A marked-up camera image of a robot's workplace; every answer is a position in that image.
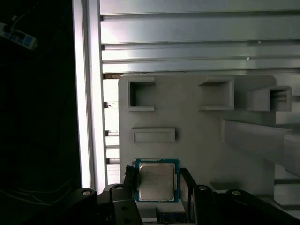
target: power strip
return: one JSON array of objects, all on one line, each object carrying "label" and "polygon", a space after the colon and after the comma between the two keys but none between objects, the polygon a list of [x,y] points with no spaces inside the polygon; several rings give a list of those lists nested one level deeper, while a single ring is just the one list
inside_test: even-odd
[{"label": "power strip", "polygon": [[20,30],[14,30],[14,32],[22,33],[22,38],[18,37],[17,35],[13,35],[11,37],[11,32],[4,32],[5,26],[5,23],[0,22],[0,37],[6,38],[7,40],[10,40],[30,50],[34,50],[38,46],[38,40],[35,37],[28,35]]}]

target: black background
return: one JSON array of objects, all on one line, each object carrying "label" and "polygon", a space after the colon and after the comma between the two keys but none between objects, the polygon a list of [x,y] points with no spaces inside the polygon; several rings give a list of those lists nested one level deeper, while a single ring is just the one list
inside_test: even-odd
[{"label": "black background", "polygon": [[[37,0],[0,3],[0,22],[24,13]],[[43,208],[7,196],[45,202],[80,186],[75,62],[70,0],[44,0],[16,27],[38,39],[31,51],[0,37],[0,224],[19,224]]]}]

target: gray tab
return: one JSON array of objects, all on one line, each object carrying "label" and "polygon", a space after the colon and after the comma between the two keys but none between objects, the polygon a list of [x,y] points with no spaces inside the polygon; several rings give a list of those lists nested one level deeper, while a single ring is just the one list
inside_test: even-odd
[{"label": "gray tab", "polygon": [[132,129],[134,142],[175,142],[174,128]]}]

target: white panel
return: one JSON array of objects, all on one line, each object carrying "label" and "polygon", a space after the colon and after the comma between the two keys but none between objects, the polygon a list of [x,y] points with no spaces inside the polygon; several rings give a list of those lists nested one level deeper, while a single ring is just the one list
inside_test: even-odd
[{"label": "white panel", "polygon": [[108,148],[108,149],[106,149],[106,158],[120,158],[119,148]]},{"label": "white panel", "polygon": [[105,109],[105,130],[119,130],[119,109]]},{"label": "white panel", "polygon": [[118,146],[119,145],[119,137],[105,137],[106,146]]},{"label": "white panel", "polygon": [[118,79],[103,80],[103,95],[105,102],[112,102],[119,100],[118,93]]},{"label": "white panel", "polygon": [[299,65],[300,58],[135,61],[125,63],[105,63],[103,64],[103,73],[298,68]]},{"label": "white panel", "polygon": [[120,184],[119,165],[107,165],[107,184]]},{"label": "white panel", "polygon": [[120,19],[101,29],[102,44],[300,39],[296,15]]},{"label": "white panel", "polygon": [[275,185],[274,200],[280,205],[300,205],[300,184]]},{"label": "white panel", "polygon": [[298,0],[100,0],[102,15],[299,10]]}]

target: metal frame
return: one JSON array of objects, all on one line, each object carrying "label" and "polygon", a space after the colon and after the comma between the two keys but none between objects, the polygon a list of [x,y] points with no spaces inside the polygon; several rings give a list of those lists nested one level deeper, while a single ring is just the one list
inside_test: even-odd
[{"label": "metal frame", "polygon": [[102,15],[295,11],[298,0],[100,0]]},{"label": "metal frame", "polygon": [[107,170],[99,14],[98,0],[73,0],[82,187],[102,192]]}]

